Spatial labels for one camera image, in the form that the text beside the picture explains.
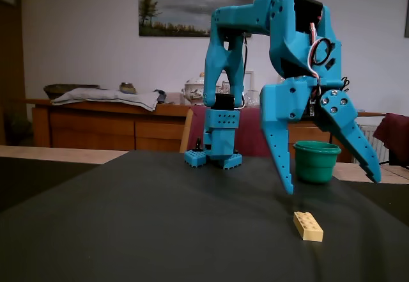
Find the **blue gripper with motor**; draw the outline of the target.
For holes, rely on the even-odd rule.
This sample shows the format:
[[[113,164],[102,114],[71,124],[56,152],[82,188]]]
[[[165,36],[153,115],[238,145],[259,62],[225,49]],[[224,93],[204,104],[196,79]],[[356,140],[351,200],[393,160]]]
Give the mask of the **blue gripper with motor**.
[[[301,119],[317,85],[316,78],[302,76],[287,78],[279,84],[266,84],[261,90],[261,128],[288,194],[293,194],[293,184],[287,123]],[[355,121],[358,112],[348,94],[341,90],[324,92],[318,111],[318,127],[331,133],[353,154],[372,182],[381,182],[378,156]]]

